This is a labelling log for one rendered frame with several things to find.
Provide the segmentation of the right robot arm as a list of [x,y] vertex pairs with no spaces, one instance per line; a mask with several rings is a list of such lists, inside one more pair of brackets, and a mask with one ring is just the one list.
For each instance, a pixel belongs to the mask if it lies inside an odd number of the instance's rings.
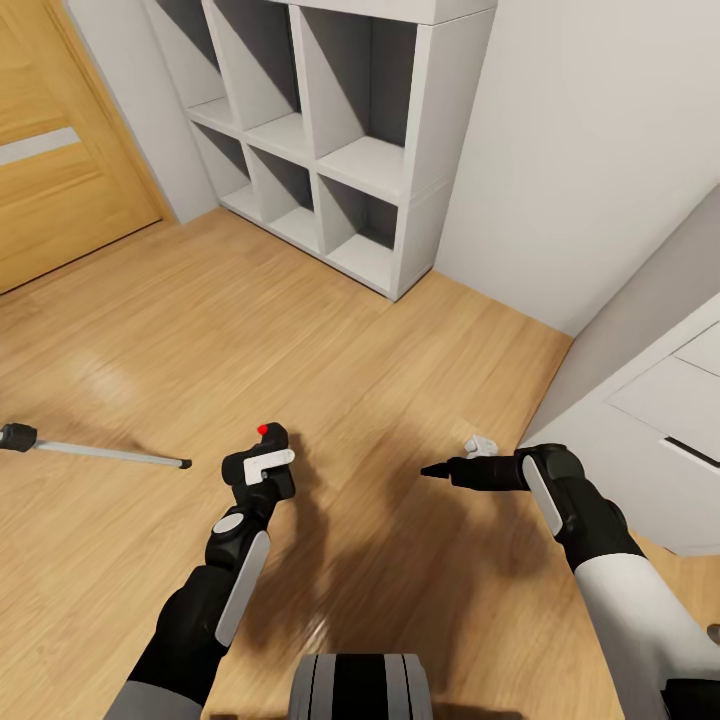
[[475,491],[530,490],[576,579],[626,720],[720,720],[720,646],[695,622],[621,509],[560,443],[498,456],[473,435],[467,458],[422,468]]

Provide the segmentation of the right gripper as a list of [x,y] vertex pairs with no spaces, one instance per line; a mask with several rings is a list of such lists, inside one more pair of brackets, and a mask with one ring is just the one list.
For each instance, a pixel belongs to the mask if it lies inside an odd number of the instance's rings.
[[447,462],[422,468],[420,474],[438,478],[451,477],[454,486],[475,491],[504,490],[496,476],[496,460],[498,455],[473,459],[451,457]]

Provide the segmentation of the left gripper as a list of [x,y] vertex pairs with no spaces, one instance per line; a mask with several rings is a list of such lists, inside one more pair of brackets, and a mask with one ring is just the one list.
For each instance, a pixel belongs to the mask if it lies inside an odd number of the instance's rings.
[[237,505],[250,496],[264,497],[274,511],[279,500],[295,496],[296,488],[289,467],[282,467],[279,471],[268,473],[268,477],[256,485],[247,485],[246,479],[236,482],[232,486],[233,495]]

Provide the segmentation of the digital camera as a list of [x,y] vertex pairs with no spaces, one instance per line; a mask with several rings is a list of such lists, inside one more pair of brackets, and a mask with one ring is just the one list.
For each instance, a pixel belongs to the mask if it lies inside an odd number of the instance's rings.
[[[233,453],[223,459],[221,473],[227,485],[232,487],[236,482],[241,481],[245,477],[244,464],[247,459],[288,449],[288,433],[280,423],[275,421],[268,425],[260,425],[257,431],[263,435],[260,443],[257,443],[248,451]],[[266,469],[265,471],[268,474],[279,470],[280,467],[276,466]]]

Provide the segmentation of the camera tripod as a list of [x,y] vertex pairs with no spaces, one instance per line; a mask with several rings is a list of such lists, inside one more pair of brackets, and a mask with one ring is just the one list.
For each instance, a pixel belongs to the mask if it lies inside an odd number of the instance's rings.
[[95,457],[138,461],[141,463],[154,463],[158,465],[177,466],[179,469],[192,467],[190,459],[167,459],[138,453],[129,453],[115,450],[106,450],[82,445],[70,445],[54,441],[43,441],[37,439],[37,429],[30,425],[11,423],[5,424],[0,429],[0,449],[8,449],[26,453],[29,449],[42,449],[44,451],[56,451],[59,453],[74,453]]

